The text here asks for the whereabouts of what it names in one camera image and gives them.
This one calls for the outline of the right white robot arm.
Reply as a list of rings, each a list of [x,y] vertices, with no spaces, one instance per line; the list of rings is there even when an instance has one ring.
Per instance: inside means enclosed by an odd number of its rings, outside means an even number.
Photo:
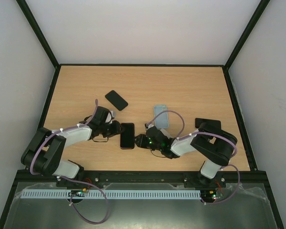
[[[159,151],[168,159],[199,152],[207,160],[202,164],[198,182],[208,187],[216,180],[217,172],[228,166],[229,161],[237,153],[237,138],[221,129],[218,121],[204,121],[193,133],[183,137],[171,137],[167,131],[150,125],[145,134],[134,138],[135,144],[144,149]]]

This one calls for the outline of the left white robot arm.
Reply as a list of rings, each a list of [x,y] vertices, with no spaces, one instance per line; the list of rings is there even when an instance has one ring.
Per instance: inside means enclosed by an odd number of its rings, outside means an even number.
[[[39,128],[20,162],[32,175],[75,178],[80,165],[70,160],[63,160],[65,148],[83,141],[90,141],[98,136],[109,139],[122,132],[122,125],[115,120],[115,112],[96,106],[92,115],[74,126],[49,130]]]

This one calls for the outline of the purple phone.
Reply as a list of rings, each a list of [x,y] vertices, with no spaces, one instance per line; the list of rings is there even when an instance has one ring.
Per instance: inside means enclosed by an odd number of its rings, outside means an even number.
[[[121,123],[120,148],[134,149],[134,123]]]

